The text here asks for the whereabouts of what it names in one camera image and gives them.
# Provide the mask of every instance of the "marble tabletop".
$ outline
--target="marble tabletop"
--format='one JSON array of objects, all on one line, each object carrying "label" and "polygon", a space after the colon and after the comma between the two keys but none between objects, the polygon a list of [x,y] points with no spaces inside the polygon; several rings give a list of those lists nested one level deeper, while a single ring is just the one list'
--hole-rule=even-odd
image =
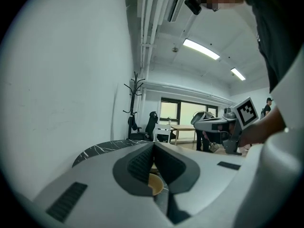
[{"label": "marble tabletop", "polygon": [[[133,145],[138,145],[142,143],[147,143],[147,141],[144,140],[115,140],[115,141],[108,141],[103,142],[100,144],[93,145],[90,148],[87,148],[84,150],[78,157],[75,159],[72,167],[76,166],[82,161],[85,161],[86,159],[97,156],[100,154],[104,154],[107,152],[123,149],[126,147],[130,147]],[[167,213],[167,207],[168,207],[168,196],[169,196],[169,190],[166,182],[162,178],[159,172],[153,173],[161,178],[163,181],[163,190],[158,195],[154,196],[154,201],[157,204],[157,206],[160,208],[160,210],[166,214]]]}]

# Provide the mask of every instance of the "black trousers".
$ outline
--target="black trousers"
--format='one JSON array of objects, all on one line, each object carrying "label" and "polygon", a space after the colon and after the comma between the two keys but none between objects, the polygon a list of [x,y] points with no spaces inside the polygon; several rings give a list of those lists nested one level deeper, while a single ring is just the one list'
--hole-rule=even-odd
[{"label": "black trousers", "polygon": [[201,151],[201,142],[203,142],[203,151],[208,152],[209,151],[209,140],[205,139],[203,135],[203,131],[195,130],[197,135],[197,142],[196,142],[196,150]]}]

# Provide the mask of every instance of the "wooden table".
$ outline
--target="wooden table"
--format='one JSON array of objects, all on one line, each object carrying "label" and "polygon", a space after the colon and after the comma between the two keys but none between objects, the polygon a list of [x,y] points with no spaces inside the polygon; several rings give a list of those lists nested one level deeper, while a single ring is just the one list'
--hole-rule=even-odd
[{"label": "wooden table", "polygon": [[179,136],[180,131],[194,131],[193,141],[195,141],[195,128],[192,125],[171,125],[171,128],[173,130],[176,130],[175,145],[176,145],[177,138]]}]

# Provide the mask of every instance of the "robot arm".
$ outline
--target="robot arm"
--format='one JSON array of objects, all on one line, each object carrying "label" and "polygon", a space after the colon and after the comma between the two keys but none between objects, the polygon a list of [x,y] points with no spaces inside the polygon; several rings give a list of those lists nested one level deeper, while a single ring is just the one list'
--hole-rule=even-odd
[{"label": "robot arm", "polygon": [[[238,154],[238,141],[242,131],[258,119],[257,111],[250,97],[231,107],[225,108],[222,118],[199,119],[193,123],[196,130],[208,132],[211,142],[222,144],[229,154]],[[234,124],[233,134],[229,124]]]}]

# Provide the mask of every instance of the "person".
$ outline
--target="person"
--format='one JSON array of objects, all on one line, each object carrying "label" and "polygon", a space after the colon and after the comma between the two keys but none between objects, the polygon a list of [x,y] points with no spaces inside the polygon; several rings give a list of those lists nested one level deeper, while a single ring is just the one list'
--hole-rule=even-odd
[{"label": "person", "polygon": [[204,138],[203,132],[200,130],[195,130],[195,132],[196,132],[196,136],[197,136],[196,150],[212,153],[212,151],[209,150],[210,141],[208,139]]},{"label": "person", "polygon": [[264,117],[267,116],[268,113],[270,113],[270,111],[271,111],[270,106],[272,104],[272,99],[268,97],[267,100],[266,100],[266,103],[267,104],[266,104],[266,106],[264,107],[264,110],[263,110]]},{"label": "person", "polygon": [[[198,0],[206,8],[217,4],[219,9],[231,8],[247,2],[257,22],[257,42],[265,59],[270,93],[284,77],[303,43],[302,23],[292,14],[293,8],[301,7],[301,0]],[[240,137],[239,147],[263,143],[272,134],[282,131],[285,123],[277,107],[262,120],[247,127]]]}]

